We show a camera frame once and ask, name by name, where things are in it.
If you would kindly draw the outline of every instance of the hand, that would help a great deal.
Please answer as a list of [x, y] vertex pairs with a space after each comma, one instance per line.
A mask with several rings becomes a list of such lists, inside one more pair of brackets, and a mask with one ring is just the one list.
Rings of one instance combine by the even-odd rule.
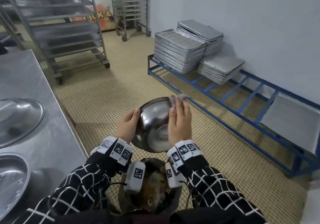
[[180, 102], [176, 97], [176, 108], [171, 108], [169, 113], [168, 134], [173, 146], [179, 141], [191, 139], [191, 111], [186, 100]]
[[120, 119], [117, 129], [113, 134], [116, 138], [121, 138], [130, 144], [136, 132], [137, 123], [140, 117], [140, 109], [132, 109]]

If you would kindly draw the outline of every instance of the person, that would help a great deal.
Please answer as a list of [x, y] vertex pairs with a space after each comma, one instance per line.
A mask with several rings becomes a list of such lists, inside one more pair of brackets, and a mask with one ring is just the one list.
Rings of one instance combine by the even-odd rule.
[[[139, 109], [124, 115], [113, 137], [130, 144], [139, 117]], [[177, 143], [191, 138], [190, 108], [186, 100], [180, 102], [176, 99], [176, 107], [171, 108], [169, 113], [169, 142], [175, 148]], [[173, 214], [156, 215], [144, 210], [118, 216], [111, 214], [106, 211], [108, 202], [104, 193], [110, 186], [111, 178], [123, 167], [110, 156], [116, 143], [105, 153], [94, 152], [85, 164], [62, 181], [51, 196], [42, 199], [34, 208], [27, 209], [14, 224], [267, 223], [262, 212], [222, 173], [210, 167], [202, 155], [190, 157], [178, 167], [178, 171], [186, 177], [188, 187], [195, 193], [194, 208]]]

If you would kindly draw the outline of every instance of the black trash bag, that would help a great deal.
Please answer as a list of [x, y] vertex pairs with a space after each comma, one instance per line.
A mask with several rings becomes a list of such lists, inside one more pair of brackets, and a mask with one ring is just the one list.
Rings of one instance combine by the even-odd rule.
[[[122, 213], [137, 209], [155, 214], [173, 213], [179, 206], [182, 186], [174, 189], [169, 187], [164, 161], [156, 158], [144, 158], [140, 161], [146, 164], [141, 191], [131, 194], [124, 191], [123, 185], [119, 187], [118, 200]], [[123, 174], [121, 182], [124, 183], [126, 177]]]

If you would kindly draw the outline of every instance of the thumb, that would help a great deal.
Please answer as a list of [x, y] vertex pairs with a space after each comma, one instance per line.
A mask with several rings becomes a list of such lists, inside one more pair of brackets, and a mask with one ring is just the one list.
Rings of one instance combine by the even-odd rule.
[[176, 121], [177, 121], [177, 112], [175, 108], [171, 108], [169, 112], [169, 125], [168, 127], [174, 127], [176, 126]]
[[140, 118], [140, 109], [135, 109], [133, 115], [132, 115], [132, 118], [131, 118], [131, 122], [134, 122], [135, 124], [138, 123], [138, 120]]

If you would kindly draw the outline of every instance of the person's left hand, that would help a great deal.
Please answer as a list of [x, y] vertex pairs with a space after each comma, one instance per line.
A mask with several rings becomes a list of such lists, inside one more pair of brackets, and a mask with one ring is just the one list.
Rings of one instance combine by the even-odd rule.
[[117, 129], [113, 134], [116, 138], [121, 138], [130, 144], [136, 132], [137, 123], [140, 117], [140, 109], [132, 109], [120, 119]]

